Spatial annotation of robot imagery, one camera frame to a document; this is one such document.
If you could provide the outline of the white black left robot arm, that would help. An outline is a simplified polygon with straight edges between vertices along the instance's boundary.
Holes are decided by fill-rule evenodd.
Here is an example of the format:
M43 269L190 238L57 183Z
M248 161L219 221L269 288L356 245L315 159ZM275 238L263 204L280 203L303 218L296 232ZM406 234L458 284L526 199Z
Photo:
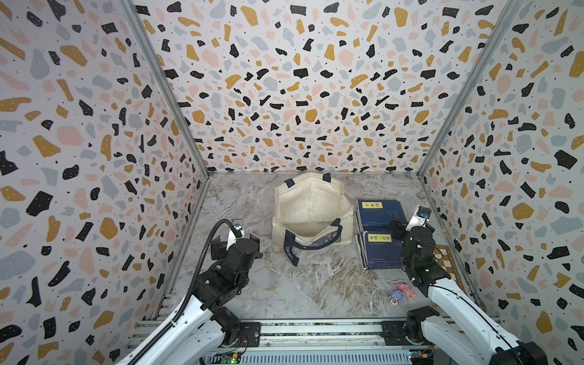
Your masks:
M262 258L260 240L238 238L222 248L208 270L196 279L192 294L187 294L170 316L121 364L193 364L214 349L239 342L241 320L225 304L249 283L249 270Z

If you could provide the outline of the beige canvas floral tote bag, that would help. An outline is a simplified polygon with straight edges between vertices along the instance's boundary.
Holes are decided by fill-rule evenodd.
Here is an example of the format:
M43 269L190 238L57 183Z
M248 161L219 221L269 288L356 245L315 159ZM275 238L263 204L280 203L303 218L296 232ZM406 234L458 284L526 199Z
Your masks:
M350 246L353 236L354 205L331 173L303 173L276 187L272 244L292 266L310 252Z

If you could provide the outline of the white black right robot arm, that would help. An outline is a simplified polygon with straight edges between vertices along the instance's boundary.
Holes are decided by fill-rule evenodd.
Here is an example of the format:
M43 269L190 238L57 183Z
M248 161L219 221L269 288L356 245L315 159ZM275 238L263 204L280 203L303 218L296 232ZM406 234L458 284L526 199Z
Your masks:
M495 322L458 286L434 258L434 229L423 206L406 222L392 216L389 231L401 241L404 271L414 287L438 305L459 328L454 329L431 306L408 312L404 333L410 342L429 342L458 364L546 364L535 342L523 342Z

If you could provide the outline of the dark blue thin book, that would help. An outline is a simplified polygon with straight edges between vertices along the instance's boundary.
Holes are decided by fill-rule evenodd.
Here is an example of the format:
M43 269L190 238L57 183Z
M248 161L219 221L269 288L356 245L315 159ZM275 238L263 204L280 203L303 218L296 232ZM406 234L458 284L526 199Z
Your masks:
M360 258L366 270L398 269L403 265L402 242L389 231L364 231L357 234Z
M357 200L357 220L363 231L385 230L394 217L400 221L406 221L402 205L397 200Z

